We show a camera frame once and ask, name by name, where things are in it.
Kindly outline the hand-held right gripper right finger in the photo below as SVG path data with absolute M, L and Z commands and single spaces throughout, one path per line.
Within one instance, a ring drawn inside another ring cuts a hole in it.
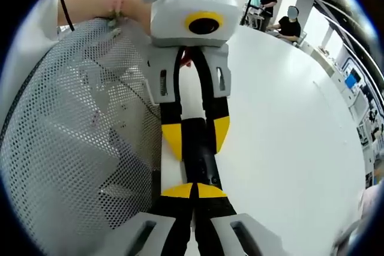
M 197 183 L 195 239 L 200 255 L 287 255 L 281 237 L 246 213 L 236 213 L 216 186 Z

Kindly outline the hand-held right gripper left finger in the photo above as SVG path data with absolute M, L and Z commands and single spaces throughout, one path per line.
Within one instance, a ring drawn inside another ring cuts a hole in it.
M 186 183 L 169 188 L 148 212 L 132 217 L 118 233 L 118 254 L 184 255 L 190 239 L 195 187 Z

